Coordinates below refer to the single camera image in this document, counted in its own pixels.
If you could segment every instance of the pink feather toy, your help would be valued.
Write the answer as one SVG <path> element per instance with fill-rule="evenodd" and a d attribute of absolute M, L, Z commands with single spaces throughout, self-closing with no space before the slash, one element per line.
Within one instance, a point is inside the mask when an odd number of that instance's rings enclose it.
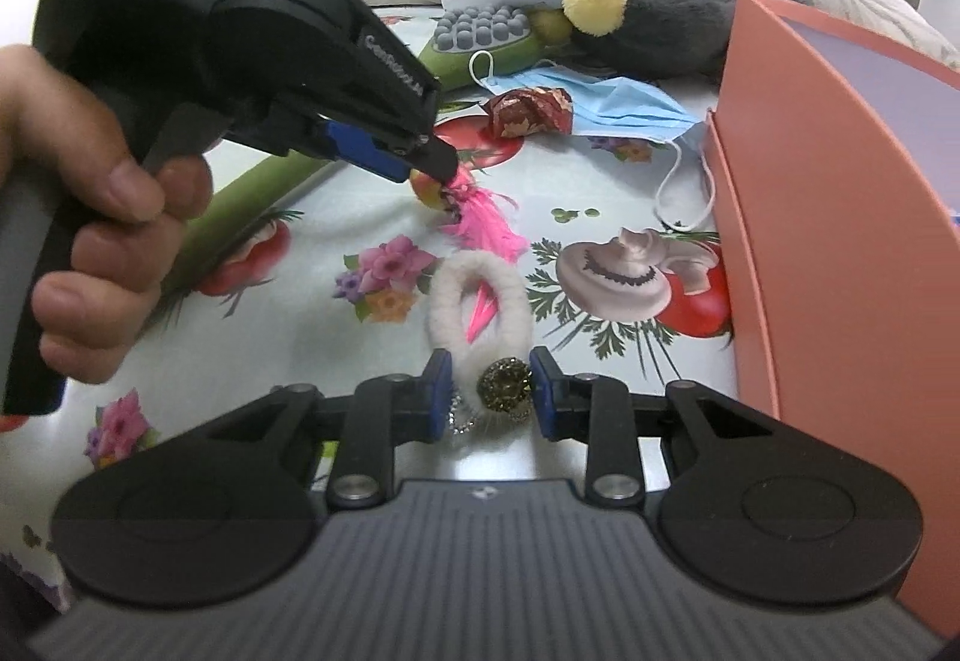
<path fill-rule="evenodd" d="M 498 197 L 515 208 L 517 202 L 499 193 L 491 193 L 477 185 L 466 166 L 460 165 L 453 180 L 443 188 L 443 195 L 457 214 L 453 225 L 440 228 L 445 234 L 456 236 L 464 249 L 482 249 L 516 263 L 530 246 L 527 239 L 517 236 L 493 202 Z M 496 314 L 496 298 L 488 284 L 481 284 L 477 302 L 467 327 L 467 341 L 472 343 L 490 324 Z"/>

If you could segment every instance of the orange box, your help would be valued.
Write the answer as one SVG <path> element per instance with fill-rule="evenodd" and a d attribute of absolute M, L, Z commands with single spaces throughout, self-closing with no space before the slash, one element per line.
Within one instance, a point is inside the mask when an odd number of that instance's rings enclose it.
<path fill-rule="evenodd" d="M 739 0 L 707 160 L 741 401 L 910 487 L 925 532 L 901 600 L 957 634 L 960 74 Z"/>

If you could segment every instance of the red tomato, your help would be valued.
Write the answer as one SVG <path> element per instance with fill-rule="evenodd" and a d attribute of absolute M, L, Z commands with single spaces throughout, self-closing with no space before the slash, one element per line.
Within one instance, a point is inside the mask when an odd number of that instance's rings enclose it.
<path fill-rule="evenodd" d="M 468 169 L 489 169 L 510 160 L 523 139 L 495 139 L 488 116 L 458 116 L 434 128 L 434 132 L 460 152 L 460 161 Z"/>
<path fill-rule="evenodd" d="M 203 295 L 230 295 L 263 282 L 290 249 L 290 228 L 271 220 L 195 288 Z"/>
<path fill-rule="evenodd" d="M 0 414 L 0 434 L 16 431 L 28 420 L 30 418 L 25 414 Z"/>
<path fill-rule="evenodd" d="M 707 271 L 710 289 L 696 295 L 685 295 L 683 283 L 676 274 L 667 274 L 670 283 L 670 303 L 656 316 L 656 320 L 678 333 L 695 338 L 710 338 L 731 330 L 730 292 L 723 255 L 716 244 L 704 244 L 717 253 L 720 263 Z"/>

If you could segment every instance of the gold glitter button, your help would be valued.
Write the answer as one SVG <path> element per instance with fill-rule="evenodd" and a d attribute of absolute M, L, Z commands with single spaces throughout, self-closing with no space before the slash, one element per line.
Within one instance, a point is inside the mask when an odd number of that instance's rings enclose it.
<path fill-rule="evenodd" d="M 515 357 L 503 357 L 488 366 L 477 381 L 477 395 L 488 410 L 515 414 L 527 405 L 532 393 L 530 368 Z"/>

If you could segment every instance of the white fluffy hair tie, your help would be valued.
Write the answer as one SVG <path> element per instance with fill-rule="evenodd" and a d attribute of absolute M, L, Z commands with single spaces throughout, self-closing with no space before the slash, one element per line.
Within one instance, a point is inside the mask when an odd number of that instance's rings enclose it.
<path fill-rule="evenodd" d="M 463 297 L 468 286 L 486 282 L 496 295 L 496 330 L 467 342 Z M 453 381 L 477 417 L 525 417 L 530 410 L 527 360 L 533 346 L 534 318 L 517 268 L 483 250 L 462 250 L 446 258 L 430 284 L 430 337 L 453 357 Z"/>

